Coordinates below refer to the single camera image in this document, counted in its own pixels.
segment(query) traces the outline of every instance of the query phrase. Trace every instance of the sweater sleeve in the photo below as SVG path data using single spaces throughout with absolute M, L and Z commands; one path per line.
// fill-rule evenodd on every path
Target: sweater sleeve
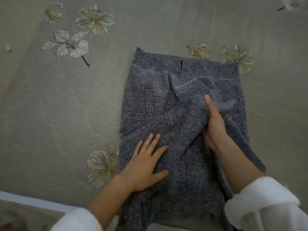
M 103 231 L 98 220 L 85 208 L 65 214 L 51 231 Z
M 225 213 L 237 229 L 255 231 L 308 229 L 299 200 L 271 177 L 261 177 L 229 200 Z

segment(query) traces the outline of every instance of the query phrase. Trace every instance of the white shirt cuff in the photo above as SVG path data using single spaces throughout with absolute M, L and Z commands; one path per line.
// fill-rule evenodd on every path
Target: white shirt cuff
M 225 213 L 234 227 L 242 229 L 241 220 L 245 215 L 286 202 L 299 205 L 298 198 L 275 179 L 260 177 L 227 201 Z
M 98 220 L 85 208 L 65 214 L 51 231 L 103 231 Z

